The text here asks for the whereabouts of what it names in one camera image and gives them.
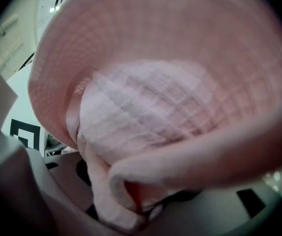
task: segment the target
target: pink towel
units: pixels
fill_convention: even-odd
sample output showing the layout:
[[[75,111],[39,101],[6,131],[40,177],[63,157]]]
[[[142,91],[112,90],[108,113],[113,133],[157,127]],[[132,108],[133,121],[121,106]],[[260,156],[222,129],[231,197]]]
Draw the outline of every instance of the pink towel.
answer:
[[[29,96],[85,159],[99,219],[133,232],[165,197],[207,186],[190,167],[201,151],[246,148],[279,117],[282,28],[261,0],[69,0],[40,44]],[[236,166],[218,161],[219,178]]]

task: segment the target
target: pink cloth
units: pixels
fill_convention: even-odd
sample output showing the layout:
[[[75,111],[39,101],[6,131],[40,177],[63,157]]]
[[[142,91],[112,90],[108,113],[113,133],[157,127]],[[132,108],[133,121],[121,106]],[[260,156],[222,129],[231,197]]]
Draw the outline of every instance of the pink cloth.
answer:
[[[70,0],[40,44],[29,96],[85,159],[99,218],[132,232],[195,173],[187,154],[151,151],[282,102],[282,28],[261,0]]]

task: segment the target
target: folded cloth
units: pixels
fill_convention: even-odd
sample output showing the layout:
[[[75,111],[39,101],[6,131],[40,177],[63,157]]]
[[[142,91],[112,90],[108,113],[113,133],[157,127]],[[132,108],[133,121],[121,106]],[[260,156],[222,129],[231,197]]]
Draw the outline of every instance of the folded cloth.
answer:
[[[193,188],[201,151],[255,131],[219,130],[282,102],[282,26],[263,0],[68,0],[28,91],[39,122],[86,161],[99,219],[130,233]]]

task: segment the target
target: pink fabric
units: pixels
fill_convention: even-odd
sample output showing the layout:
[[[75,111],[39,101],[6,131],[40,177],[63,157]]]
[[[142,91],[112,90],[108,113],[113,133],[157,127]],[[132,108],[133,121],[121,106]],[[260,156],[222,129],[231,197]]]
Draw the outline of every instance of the pink fabric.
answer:
[[[282,28],[261,0],[70,0],[42,39],[28,89],[40,123],[85,159],[100,219],[132,232],[142,211],[155,207],[154,216],[185,187],[164,179],[193,172],[144,182],[131,165],[150,172],[162,161],[151,151],[282,102]],[[167,169],[186,164],[174,155]]]

